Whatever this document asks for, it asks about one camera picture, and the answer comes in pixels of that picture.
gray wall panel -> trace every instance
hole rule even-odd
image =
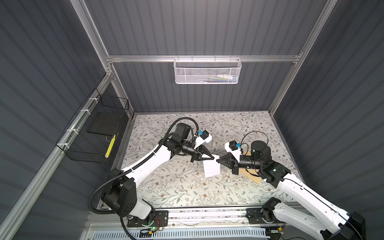
[[[275,114],[307,184],[379,239],[384,2],[339,1]]]
[[[69,1],[1,1],[0,38],[2,222],[105,71]],[[14,239],[77,239],[109,168],[64,158]]]
[[[136,112],[268,110],[291,63],[243,63],[238,84],[176,84],[172,63],[114,63]]]
[[[297,54],[324,0],[86,0],[110,55]]]

black bracket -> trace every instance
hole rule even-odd
[[[263,220],[262,208],[250,208],[246,209],[247,214],[245,215],[248,218],[249,224],[262,224],[265,223]]]
[[[145,224],[146,223],[144,223],[144,221],[138,217],[128,217],[127,227],[143,227]],[[166,227],[167,225],[168,211],[155,211],[153,221],[149,227]]]

small bottle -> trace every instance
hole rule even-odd
[[[217,75],[217,77],[229,80],[231,82],[236,82],[237,81],[237,76],[236,75],[220,74],[220,75]]]

patterned work surface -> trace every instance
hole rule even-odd
[[[200,130],[207,130],[213,140],[205,144],[208,150],[225,155],[224,144],[231,140],[240,142],[252,130],[261,130],[269,137],[272,159],[284,164],[299,176],[268,112],[193,113],[193,114],[144,114],[136,117],[122,168],[142,158],[164,136],[177,118],[195,119]],[[189,120],[182,120],[195,128]],[[266,141],[261,133],[251,133],[244,142]],[[202,162],[190,162],[190,156],[174,156],[145,178],[137,189],[137,197],[154,207],[185,207],[202,205],[233,205],[264,203],[270,197],[284,202],[294,201],[289,195],[261,181],[250,180],[242,173],[232,175],[221,166],[221,174],[205,178]]]

black cable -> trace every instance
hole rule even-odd
[[[194,135],[193,135],[193,128],[191,127],[191,134],[192,134],[192,139],[191,140],[189,140],[189,141],[187,141],[187,140],[184,140],[184,142],[192,142],[192,140],[193,140],[193,138],[194,138]]]
[[[310,191],[308,191],[308,189],[306,189],[305,187],[303,187],[302,185],[298,184],[297,182],[295,182],[294,180],[292,179],[289,179],[289,178],[282,178],[282,179],[278,179],[276,180],[276,182],[278,181],[281,181],[281,180],[290,180],[294,183],[296,183],[297,185],[299,185],[302,189],[306,190],[307,192],[309,192],[312,196],[314,196],[317,200],[319,200],[321,203],[323,203],[324,205],[326,205],[327,207],[329,207],[329,209],[331,209],[332,211],[334,212],[337,212],[336,210],[334,210],[332,207],[328,206],[328,204],[326,204],[325,202],[321,201],[321,199],[319,199],[316,195],[314,195],[313,193],[311,193]],[[345,222],[347,222],[351,227],[353,227],[353,229],[355,230],[355,232],[359,235],[360,239],[363,240],[362,236],[360,235],[360,233],[356,230],[356,228],[348,221],[346,220],[343,216],[341,216],[340,214],[338,214],[342,219],[345,220]]]
[[[143,165],[146,161],[148,161],[151,157],[153,157],[153,155],[155,155],[155,153],[161,148],[161,146],[164,144],[164,142],[166,141],[167,139],[167,136],[169,135],[169,132],[170,130],[172,129],[172,127],[179,121],[183,120],[183,119],[189,119],[191,120],[192,122],[194,122],[194,124],[196,125],[196,134],[194,135],[193,139],[192,139],[192,146],[195,144],[195,141],[196,141],[196,136],[197,136],[197,131],[199,130],[199,125],[197,124],[197,122],[193,119],[193,118],[190,118],[190,117],[182,117],[182,118],[178,118],[176,119],[172,124],[171,126],[168,128],[167,132],[165,133],[164,135],[164,138],[162,139],[162,141],[159,143],[158,147],[148,156],[146,157],[143,161],[139,162],[138,164],[136,164],[134,167],[132,167],[131,169],[128,169],[127,171],[125,172],[122,172],[116,176],[114,176],[113,178],[107,180],[105,183],[103,183],[100,187],[98,187],[95,191],[93,191],[93,193],[91,194],[91,196],[89,197],[89,200],[88,200],[88,209],[95,213],[95,214],[113,214],[115,213],[113,210],[98,210],[96,208],[94,208],[92,206],[92,199],[93,197],[96,195],[96,193],[98,191],[100,191],[105,185],[107,185],[108,183],[132,172],[132,169],[133,170],[136,170],[138,167],[140,167],[141,165]]]
[[[167,135],[167,138],[169,138],[170,136],[172,136],[173,134],[175,134],[174,132],[171,132],[170,134]]]
[[[250,172],[248,171],[248,169],[247,169],[247,168],[246,168],[245,170],[247,171],[247,173],[251,174],[252,176],[255,176],[255,177],[260,177],[259,175],[256,175],[256,174],[253,174],[253,173],[250,173]]]
[[[248,143],[242,143],[242,145],[243,144],[246,144],[247,145],[247,152],[245,153],[245,154],[247,154],[248,153],[248,150],[249,150],[249,145],[248,145]]]
[[[122,226],[122,228],[124,229],[124,232],[128,235],[128,237],[129,237],[130,239],[132,239],[132,240],[136,240],[136,239],[134,239],[134,238],[131,236],[131,234],[129,234],[127,228],[126,228],[125,225],[124,225],[124,221],[123,221],[122,217],[120,218],[120,222],[121,222],[121,226]]]
[[[295,239],[295,238],[299,238],[299,239],[303,239],[303,240],[305,240],[305,238],[302,238],[302,237],[291,237],[291,238],[288,238],[288,239],[284,239],[283,236],[281,236],[281,238],[282,238],[283,240],[291,240],[291,239]]]
[[[263,148],[263,150],[266,148],[266,146],[268,145],[268,143],[269,143],[269,138],[268,138],[268,135],[266,135],[264,132],[261,132],[261,131],[250,131],[249,133],[247,133],[244,137],[243,137],[243,139],[241,140],[241,143],[240,143],[240,146],[243,144],[243,140],[244,140],[244,138],[248,135],[248,134],[250,134],[250,133],[253,133],[253,132],[260,132],[260,133],[262,133],[262,134],[264,134],[265,136],[266,136],[266,144],[265,144],[265,147]]]

